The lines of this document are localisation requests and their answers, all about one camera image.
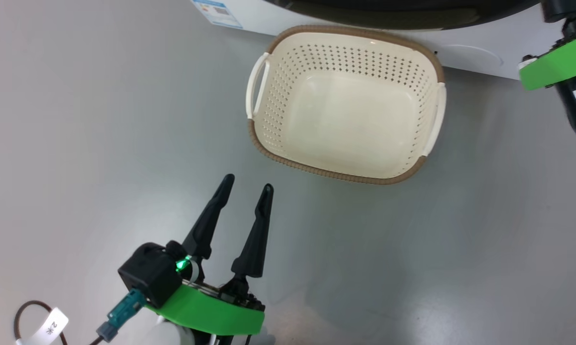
laundry basket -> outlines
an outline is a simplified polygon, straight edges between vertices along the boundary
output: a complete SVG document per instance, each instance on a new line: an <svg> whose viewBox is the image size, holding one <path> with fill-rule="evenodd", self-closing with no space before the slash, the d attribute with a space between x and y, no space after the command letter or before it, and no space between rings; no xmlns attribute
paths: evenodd
<svg viewBox="0 0 576 345"><path fill-rule="evenodd" d="M424 46L334 26L281 33L246 92L249 133L264 155L368 184L398 183L419 170L445 106L442 67Z"/></svg>

white appliance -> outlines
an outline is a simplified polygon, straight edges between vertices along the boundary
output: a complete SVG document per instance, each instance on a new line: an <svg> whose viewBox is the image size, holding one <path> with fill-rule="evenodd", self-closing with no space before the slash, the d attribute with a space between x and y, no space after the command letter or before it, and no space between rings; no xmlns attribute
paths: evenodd
<svg viewBox="0 0 576 345"><path fill-rule="evenodd" d="M277 35L304 24L339 25L294 13L264 0L191 0L210 22ZM543 22L540 5L495 22L459 29L394 31L427 46L444 66L518 79L525 55L540 55L562 37L562 23Z"/></svg>

wire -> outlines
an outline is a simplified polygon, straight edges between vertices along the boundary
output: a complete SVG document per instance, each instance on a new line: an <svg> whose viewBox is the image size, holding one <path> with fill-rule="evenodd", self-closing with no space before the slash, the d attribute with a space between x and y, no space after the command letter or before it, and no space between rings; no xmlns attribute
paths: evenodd
<svg viewBox="0 0 576 345"><path fill-rule="evenodd" d="M16 337L16 340L22 338L22 334L20 333L20 330L19 330L19 321L22 317L23 310L25 310L26 308L28 308L29 306L32 306L32 305L41 306L45 310L47 310L48 312L52 311L52 308L50 306L48 306L47 303L41 302L41 301L34 301L33 300L33 301L28 301L25 304L22 304L21 307L18 309L16 316L13 318L13 335ZM62 333L62 332L60 332L60 340L62 341L62 345L67 345L67 339L65 338L64 333ZM102 337L99 336L93 342L91 342L90 345L98 345L102 340L103 340Z"/></svg>

basket handle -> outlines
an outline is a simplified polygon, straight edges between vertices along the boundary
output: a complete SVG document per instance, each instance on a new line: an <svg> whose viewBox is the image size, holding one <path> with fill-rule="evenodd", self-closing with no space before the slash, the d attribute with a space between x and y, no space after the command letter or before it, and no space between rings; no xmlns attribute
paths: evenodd
<svg viewBox="0 0 576 345"><path fill-rule="evenodd" d="M428 136L428 141L424 146L422 151L423 156L428 156L435 146L437 137L439 136L439 131L441 130L441 123L443 123L443 116L446 113L446 85L445 83L439 83L439 88L437 89L437 113L435 113L435 122L433 122L433 127L431 128L431 134Z"/></svg>
<svg viewBox="0 0 576 345"><path fill-rule="evenodd" d="M246 89L246 114L248 114L248 119L252 119L253 116L258 112L260 107L260 101L262 100L262 93L265 91L265 84L266 84L266 77L269 74L269 67L271 64L266 59L269 56L269 53L264 53L261 57L258 58L255 65L252 68L252 72L250 73L250 77L248 79L248 88ZM253 100L253 87L258 80L258 76L260 75L260 70L262 65L265 65L265 71L262 74L262 81L260 81L260 88L258 89L258 96L256 98L256 105L252 108L252 100Z"/></svg>

floor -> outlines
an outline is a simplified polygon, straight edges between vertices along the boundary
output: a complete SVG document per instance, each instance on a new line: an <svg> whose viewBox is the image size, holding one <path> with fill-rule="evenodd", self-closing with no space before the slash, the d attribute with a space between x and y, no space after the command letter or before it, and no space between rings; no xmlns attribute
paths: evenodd
<svg viewBox="0 0 576 345"><path fill-rule="evenodd" d="M251 144L245 83L271 39L184 0L0 0L0 343L28 299L69 316L69 342L94 339L126 292L119 265L182 240L230 172L211 284L275 186L251 344L576 345L576 137L553 90L448 69L417 175L345 183ZM144 310L112 343L153 322Z"/></svg>

